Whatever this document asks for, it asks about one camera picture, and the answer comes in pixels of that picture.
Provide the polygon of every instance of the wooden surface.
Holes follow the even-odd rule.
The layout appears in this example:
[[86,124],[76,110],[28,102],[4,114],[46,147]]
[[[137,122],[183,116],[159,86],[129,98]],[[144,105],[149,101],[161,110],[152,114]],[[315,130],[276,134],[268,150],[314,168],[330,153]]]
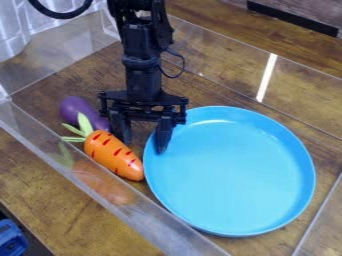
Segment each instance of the wooden surface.
[[[169,3],[168,8],[173,15],[191,22],[215,29],[227,36],[276,52],[287,58],[292,56],[296,61],[307,62],[320,70],[340,75],[339,44],[328,37],[306,30],[292,29],[292,26],[284,25],[279,21],[253,16],[248,12],[239,12],[227,5],[209,0],[200,2],[175,0]],[[311,51],[312,47],[308,47],[312,41],[316,43],[312,45],[315,51]],[[203,49],[205,49],[204,55],[208,56],[220,54],[225,56],[225,51],[239,53],[235,58],[232,58],[233,55],[229,55],[229,61],[224,63],[213,61],[205,65],[203,62],[200,66],[205,70],[204,74],[212,77],[216,75],[215,70],[229,69],[231,75],[219,77],[223,80],[228,79],[228,83],[219,85],[212,82],[212,79],[209,81],[187,72],[176,80],[164,80],[165,90],[187,96],[191,99],[189,107],[201,105],[243,107],[281,122],[307,146],[318,175],[312,202],[303,215],[284,228],[269,234],[244,239],[203,235],[232,255],[291,255],[340,172],[342,124],[335,121],[331,126],[328,123],[340,120],[338,108],[340,106],[340,97],[338,97],[340,83],[335,82],[332,86],[326,86],[326,76],[319,77],[315,72],[307,71],[297,65],[291,65],[283,60],[277,66],[276,80],[273,81],[276,86],[269,88],[269,94],[265,95],[264,103],[260,104],[255,101],[253,79],[249,79],[245,74],[251,73],[251,76],[257,77],[260,68],[264,67],[260,60],[264,61],[263,58],[267,57],[267,54],[256,54],[259,57],[244,63],[236,57],[241,56],[240,54],[248,55],[249,48],[241,49],[239,44],[231,44],[229,47],[225,47],[228,48],[225,51],[212,47],[212,44],[204,44],[199,49],[193,49],[185,44],[183,46],[193,53],[193,63],[200,63],[203,58],[205,59],[203,53],[200,54]],[[80,95],[94,104],[93,97],[98,90],[116,89],[122,86],[120,54],[120,45],[110,45],[61,72],[17,92],[13,95],[13,102],[57,134],[62,135],[65,131],[60,127],[57,113],[60,100],[66,95]],[[322,83],[312,82],[315,79],[312,78],[311,81],[311,77],[319,79]],[[327,99],[323,101],[324,104],[311,104],[315,99],[320,99],[322,92]],[[302,96],[306,96],[304,101],[297,98],[300,93]],[[312,108],[320,110],[322,113],[312,116]],[[145,124],[133,126],[133,145],[140,153],[151,131],[152,126]],[[0,135],[1,203],[56,255],[161,254],[4,131]],[[129,184],[155,200],[144,182]],[[328,245],[320,244],[326,255],[334,255],[328,254],[334,241],[339,243],[339,238],[335,236],[331,237]]]
[[[241,8],[247,8],[245,0],[221,0]],[[342,30],[342,3],[339,0],[253,0],[253,3],[295,14],[299,17],[320,22]]]

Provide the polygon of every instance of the blue plate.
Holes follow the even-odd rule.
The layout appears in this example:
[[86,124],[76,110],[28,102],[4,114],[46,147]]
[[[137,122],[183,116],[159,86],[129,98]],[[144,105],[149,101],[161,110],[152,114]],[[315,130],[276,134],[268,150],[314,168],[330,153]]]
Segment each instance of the blue plate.
[[289,223],[314,194],[315,169],[291,131],[232,107],[187,112],[167,151],[144,151],[149,188],[164,207],[211,234],[244,237]]

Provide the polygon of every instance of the black cable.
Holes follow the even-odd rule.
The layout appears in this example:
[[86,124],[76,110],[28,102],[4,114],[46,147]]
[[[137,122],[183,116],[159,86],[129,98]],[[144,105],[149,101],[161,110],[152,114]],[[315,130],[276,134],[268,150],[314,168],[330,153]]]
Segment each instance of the black cable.
[[179,57],[180,59],[181,59],[181,70],[180,70],[180,72],[176,74],[176,75],[168,75],[167,73],[165,73],[165,71],[163,70],[163,68],[160,67],[160,65],[157,66],[157,68],[159,68],[159,70],[160,70],[160,72],[163,73],[163,75],[165,76],[165,77],[168,77],[168,78],[177,78],[181,74],[183,74],[183,72],[184,72],[184,70],[185,70],[185,59],[184,59],[184,57],[183,57],[183,55],[180,55],[176,51],[173,51],[171,48],[168,48],[167,47],[167,49],[165,49],[165,52],[168,52],[171,55],[173,55],[173,56],[176,56],[176,57]]
[[84,0],[82,5],[70,12],[53,12],[38,2],[38,0],[28,0],[28,2],[32,4],[32,6],[40,13],[58,20],[72,19],[77,17],[89,8],[92,1],[93,0]]

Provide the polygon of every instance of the purple eggplant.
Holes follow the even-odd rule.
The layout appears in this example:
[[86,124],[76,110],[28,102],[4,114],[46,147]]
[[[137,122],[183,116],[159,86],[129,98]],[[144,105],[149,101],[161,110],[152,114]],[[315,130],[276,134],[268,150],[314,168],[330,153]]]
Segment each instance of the purple eggplant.
[[61,118],[69,125],[78,125],[77,114],[80,112],[89,119],[93,130],[109,131],[108,119],[100,116],[98,112],[92,108],[84,98],[68,96],[61,101],[58,111]]

